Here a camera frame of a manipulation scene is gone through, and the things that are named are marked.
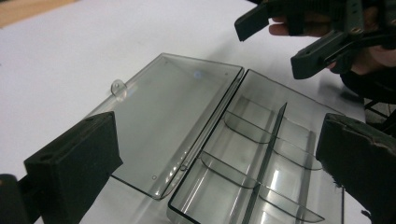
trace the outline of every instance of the white table surface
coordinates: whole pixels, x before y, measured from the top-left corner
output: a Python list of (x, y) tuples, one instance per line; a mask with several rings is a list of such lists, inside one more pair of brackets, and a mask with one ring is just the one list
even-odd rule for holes
[[(314, 38), (264, 29), (238, 41), (233, 23), (253, 7), (244, 0), (81, 0), (0, 29), (0, 173), (21, 179), (26, 158), (104, 101), (115, 79), (127, 81), (162, 52), (253, 69), (364, 120), (339, 76), (324, 70), (293, 79), (290, 57)], [(81, 223), (169, 223), (166, 203), (110, 178)], [(346, 224), (370, 223), (360, 211), (347, 195)]]

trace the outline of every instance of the plastic divider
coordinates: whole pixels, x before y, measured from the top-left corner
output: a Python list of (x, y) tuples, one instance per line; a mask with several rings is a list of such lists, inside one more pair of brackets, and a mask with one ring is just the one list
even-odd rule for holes
[(292, 217), (297, 218), (301, 221), (306, 222), (320, 222), (324, 220), (324, 217), (312, 212), (306, 207), (297, 204), (289, 198), (269, 189), (268, 187), (261, 186), (259, 191), (260, 198), (289, 214)]
[(226, 111), (224, 115), (224, 122), (231, 130), (236, 133), (240, 133), (253, 142), (265, 144), (269, 143), (271, 140), (272, 135), (269, 132), (245, 119), (236, 116), (230, 111)]
[(320, 170), (322, 168), (321, 163), (317, 161), (314, 155), (286, 140), (277, 138), (274, 152), (305, 169)]

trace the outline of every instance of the white surface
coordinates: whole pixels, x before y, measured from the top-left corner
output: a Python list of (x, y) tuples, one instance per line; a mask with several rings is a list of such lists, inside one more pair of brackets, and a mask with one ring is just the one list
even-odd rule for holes
[[(294, 80), (290, 57), (315, 39), (267, 29), (238, 41), (244, 0), (81, 0), (0, 29), (0, 173), (26, 173), (24, 159), (84, 118), (162, 52), (242, 65), (356, 119), (340, 78)], [(369, 223), (347, 197), (346, 224)], [(152, 201), (110, 179), (82, 223), (167, 223)]]

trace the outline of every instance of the human hand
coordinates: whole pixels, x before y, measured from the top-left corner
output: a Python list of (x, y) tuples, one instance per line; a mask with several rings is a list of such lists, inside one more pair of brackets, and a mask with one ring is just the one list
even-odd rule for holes
[[(365, 32), (371, 32), (377, 29), (378, 9), (369, 7), (363, 11)], [(269, 32), (272, 35), (289, 35), (286, 18), (273, 18), (275, 24), (269, 26)], [(326, 35), (331, 30), (330, 18), (317, 13), (305, 14), (304, 35), (320, 37)], [(379, 71), (386, 67), (396, 66), (396, 49), (383, 49), (381, 46), (374, 46), (362, 49), (356, 56), (351, 70), (358, 75), (365, 75)]]

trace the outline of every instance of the transparent plastic organizer box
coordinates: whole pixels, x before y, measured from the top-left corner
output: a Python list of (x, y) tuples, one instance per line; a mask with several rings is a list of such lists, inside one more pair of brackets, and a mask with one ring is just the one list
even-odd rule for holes
[(240, 66), (161, 54), (90, 115), (114, 111), (113, 174), (172, 223), (342, 223), (343, 189), (315, 159), (337, 113)]

